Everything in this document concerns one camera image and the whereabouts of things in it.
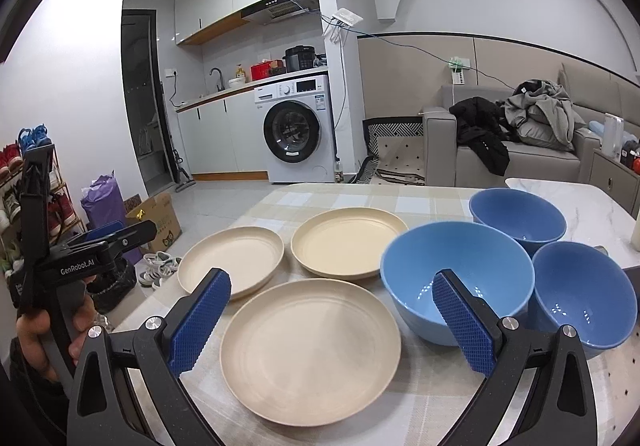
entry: range hood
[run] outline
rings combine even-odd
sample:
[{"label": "range hood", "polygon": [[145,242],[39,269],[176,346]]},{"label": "range hood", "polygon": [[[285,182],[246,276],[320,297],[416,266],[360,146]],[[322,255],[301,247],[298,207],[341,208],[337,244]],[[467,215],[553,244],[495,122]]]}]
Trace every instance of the range hood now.
[{"label": "range hood", "polygon": [[245,7],[241,11],[241,16],[248,22],[267,25],[318,9],[320,9],[319,0],[263,0]]}]

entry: sofa armrest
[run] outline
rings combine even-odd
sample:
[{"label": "sofa armrest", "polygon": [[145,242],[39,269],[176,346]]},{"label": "sofa armrest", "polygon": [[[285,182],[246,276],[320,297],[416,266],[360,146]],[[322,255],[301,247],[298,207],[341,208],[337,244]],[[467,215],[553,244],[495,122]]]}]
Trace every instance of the sofa armrest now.
[{"label": "sofa armrest", "polygon": [[440,106],[422,110],[424,177],[427,186],[456,185],[456,116]]},{"label": "sofa armrest", "polygon": [[588,128],[578,128],[578,130],[574,131],[572,143],[575,148],[575,156],[580,159],[578,181],[587,183],[591,176],[593,150],[600,148],[600,138]]}]

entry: bowl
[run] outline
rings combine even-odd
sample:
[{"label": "bowl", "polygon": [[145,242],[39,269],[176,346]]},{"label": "bowl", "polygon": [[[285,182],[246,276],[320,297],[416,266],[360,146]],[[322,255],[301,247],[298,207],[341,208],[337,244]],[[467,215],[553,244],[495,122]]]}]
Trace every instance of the bowl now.
[{"label": "bowl", "polygon": [[398,312],[421,338],[457,346],[431,297],[433,277],[447,268],[499,317],[521,317],[526,312],[533,292],[533,264],[515,240],[473,222],[432,222],[398,236],[380,265]]},{"label": "bowl", "polygon": [[246,77],[244,77],[244,78],[233,78],[232,80],[229,80],[229,88],[230,89],[237,89],[238,87],[241,87],[245,83],[246,83]]},{"label": "bowl", "polygon": [[540,248],[533,265],[531,328],[556,332],[562,325],[572,325],[587,359],[629,337],[638,301],[625,272],[608,256],[577,242],[554,242]]},{"label": "bowl", "polygon": [[566,221],[551,202],[510,188],[490,188],[471,197],[469,210],[480,222],[513,237],[529,256],[564,235]]}]

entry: sofa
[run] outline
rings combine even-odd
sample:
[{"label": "sofa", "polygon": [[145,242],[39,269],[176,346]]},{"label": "sofa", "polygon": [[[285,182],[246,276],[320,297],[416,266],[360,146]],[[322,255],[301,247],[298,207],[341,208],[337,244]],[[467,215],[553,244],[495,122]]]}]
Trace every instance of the sofa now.
[{"label": "sofa", "polygon": [[[625,130],[640,137],[640,87],[594,67],[593,71],[562,64],[558,83],[574,102],[585,122],[604,122],[609,112],[625,119]],[[455,102],[481,96],[492,102],[511,96],[505,87],[456,86],[440,88],[438,106],[422,110],[424,159],[427,186],[491,188],[505,186],[511,177],[562,182],[589,181],[593,150],[600,138],[587,128],[574,132],[574,152],[560,152],[528,144],[505,141],[510,163],[504,177],[491,174],[468,146],[456,144],[456,118],[449,113]]]}]

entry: cream yellow plate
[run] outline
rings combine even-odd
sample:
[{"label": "cream yellow plate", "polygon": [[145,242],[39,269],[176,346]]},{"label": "cream yellow plate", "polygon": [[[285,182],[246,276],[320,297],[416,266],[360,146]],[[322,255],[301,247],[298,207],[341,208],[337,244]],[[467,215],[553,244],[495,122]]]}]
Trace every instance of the cream yellow plate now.
[{"label": "cream yellow plate", "polygon": [[231,228],[201,240],[184,255],[178,282],[193,292],[212,267],[231,278],[231,299],[260,289],[273,276],[284,254],[282,239],[257,226]]},{"label": "cream yellow plate", "polygon": [[353,283],[315,278],[247,302],[220,345],[231,392],[288,426],[345,419],[375,401],[400,360],[400,332],[384,304]]},{"label": "cream yellow plate", "polygon": [[358,280],[378,274],[386,246],[406,230],[401,219],[383,210],[331,210],[296,230],[291,252],[305,269],[319,276]]}]

